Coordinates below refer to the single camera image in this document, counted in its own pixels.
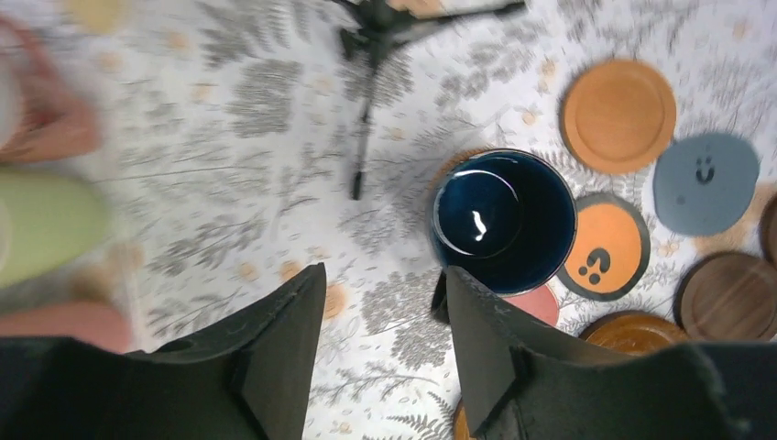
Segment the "dark blue mug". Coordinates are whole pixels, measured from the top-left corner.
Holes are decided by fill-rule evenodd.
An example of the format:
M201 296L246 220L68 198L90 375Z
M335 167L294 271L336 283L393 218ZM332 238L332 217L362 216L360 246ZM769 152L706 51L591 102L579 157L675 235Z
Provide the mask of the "dark blue mug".
M556 275L575 241L577 214L564 177L546 160L492 148L440 181L426 223L442 269L466 270L503 300Z

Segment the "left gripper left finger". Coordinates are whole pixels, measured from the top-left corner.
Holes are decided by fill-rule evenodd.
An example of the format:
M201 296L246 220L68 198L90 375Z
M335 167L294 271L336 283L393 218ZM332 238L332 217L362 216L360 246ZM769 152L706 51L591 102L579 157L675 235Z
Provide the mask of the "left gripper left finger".
M326 295L323 264L152 353L69 337L1 341L4 439L299 439Z

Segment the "red round coaster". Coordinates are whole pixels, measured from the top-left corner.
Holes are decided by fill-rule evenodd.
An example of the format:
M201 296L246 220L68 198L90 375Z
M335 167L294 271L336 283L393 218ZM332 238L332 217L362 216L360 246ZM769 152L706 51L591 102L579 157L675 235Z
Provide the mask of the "red round coaster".
M556 326L558 323L559 305L547 284L531 291L504 297L503 300L550 326Z

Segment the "light wooden round coaster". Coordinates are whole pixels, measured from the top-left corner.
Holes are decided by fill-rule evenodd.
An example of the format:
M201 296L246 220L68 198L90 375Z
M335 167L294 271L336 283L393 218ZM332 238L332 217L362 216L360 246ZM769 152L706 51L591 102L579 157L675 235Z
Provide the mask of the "light wooden round coaster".
M676 126L673 88L639 60L600 62L567 88L559 127L571 154L588 168L627 174L653 163Z

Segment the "woven rattan coaster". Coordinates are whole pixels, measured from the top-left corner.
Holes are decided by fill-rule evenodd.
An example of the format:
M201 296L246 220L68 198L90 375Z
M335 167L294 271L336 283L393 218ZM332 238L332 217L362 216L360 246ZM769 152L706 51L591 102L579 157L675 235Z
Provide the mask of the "woven rattan coaster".
M462 164L463 162L472 159L474 156L489 152L491 148L469 148L455 152L449 159L447 159L440 169L434 173L430 182L427 184L427 194L431 195L433 190L442 181L445 176L451 172L453 168Z

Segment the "blue round coaster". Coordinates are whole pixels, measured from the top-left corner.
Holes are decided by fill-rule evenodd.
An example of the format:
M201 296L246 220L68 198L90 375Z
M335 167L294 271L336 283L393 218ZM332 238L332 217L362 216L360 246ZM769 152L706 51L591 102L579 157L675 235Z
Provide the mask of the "blue round coaster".
M743 137L710 132L681 139L656 161L655 214L677 234L722 233L749 207L759 173L759 157Z

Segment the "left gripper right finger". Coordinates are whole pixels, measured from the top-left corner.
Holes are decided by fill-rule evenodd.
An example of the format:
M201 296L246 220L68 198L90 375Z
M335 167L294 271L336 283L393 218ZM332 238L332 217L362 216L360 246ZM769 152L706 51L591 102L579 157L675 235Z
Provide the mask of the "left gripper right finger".
M479 439L773 439L776 346L685 342L631 356L446 272L469 428Z

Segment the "brown wooden coaster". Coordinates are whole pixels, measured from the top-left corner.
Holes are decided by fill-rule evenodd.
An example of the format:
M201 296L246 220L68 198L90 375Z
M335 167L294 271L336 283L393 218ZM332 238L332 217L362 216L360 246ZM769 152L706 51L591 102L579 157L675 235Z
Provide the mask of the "brown wooden coaster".
M465 408L463 401L460 400L455 408L453 416L453 439L454 440L475 440L470 435L469 427L466 420Z

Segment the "brown wooden knob lid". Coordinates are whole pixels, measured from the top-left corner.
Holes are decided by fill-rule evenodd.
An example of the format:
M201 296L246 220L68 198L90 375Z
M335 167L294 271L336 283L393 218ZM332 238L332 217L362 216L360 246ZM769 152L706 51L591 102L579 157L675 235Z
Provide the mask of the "brown wooden knob lid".
M678 325L639 311L603 316L579 337L588 343L629 355L646 355L690 340Z

